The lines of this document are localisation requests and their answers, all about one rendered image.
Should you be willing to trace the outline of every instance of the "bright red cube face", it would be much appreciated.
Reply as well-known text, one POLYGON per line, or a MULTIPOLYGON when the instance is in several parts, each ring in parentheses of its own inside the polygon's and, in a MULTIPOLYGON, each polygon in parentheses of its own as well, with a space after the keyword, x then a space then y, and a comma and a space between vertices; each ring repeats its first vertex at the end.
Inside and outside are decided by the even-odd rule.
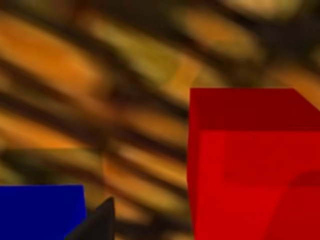
POLYGON ((292 89, 193 89, 196 240, 320 239, 320 112, 292 89))

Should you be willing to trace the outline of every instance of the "blue block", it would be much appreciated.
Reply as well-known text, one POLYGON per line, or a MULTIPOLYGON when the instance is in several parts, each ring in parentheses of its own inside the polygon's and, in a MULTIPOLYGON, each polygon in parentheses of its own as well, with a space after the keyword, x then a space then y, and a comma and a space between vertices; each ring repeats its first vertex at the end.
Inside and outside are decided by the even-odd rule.
POLYGON ((63 240, 85 219, 81 185, 0 186, 0 240, 63 240))

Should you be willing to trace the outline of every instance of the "red block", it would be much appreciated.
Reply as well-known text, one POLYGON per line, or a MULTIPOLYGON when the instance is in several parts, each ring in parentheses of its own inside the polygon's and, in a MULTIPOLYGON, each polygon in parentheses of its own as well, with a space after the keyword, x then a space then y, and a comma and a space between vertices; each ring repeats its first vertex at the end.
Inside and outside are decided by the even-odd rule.
POLYGON ((191 90, 195 240, 320 240, 320 112, 293 89, 191 90))

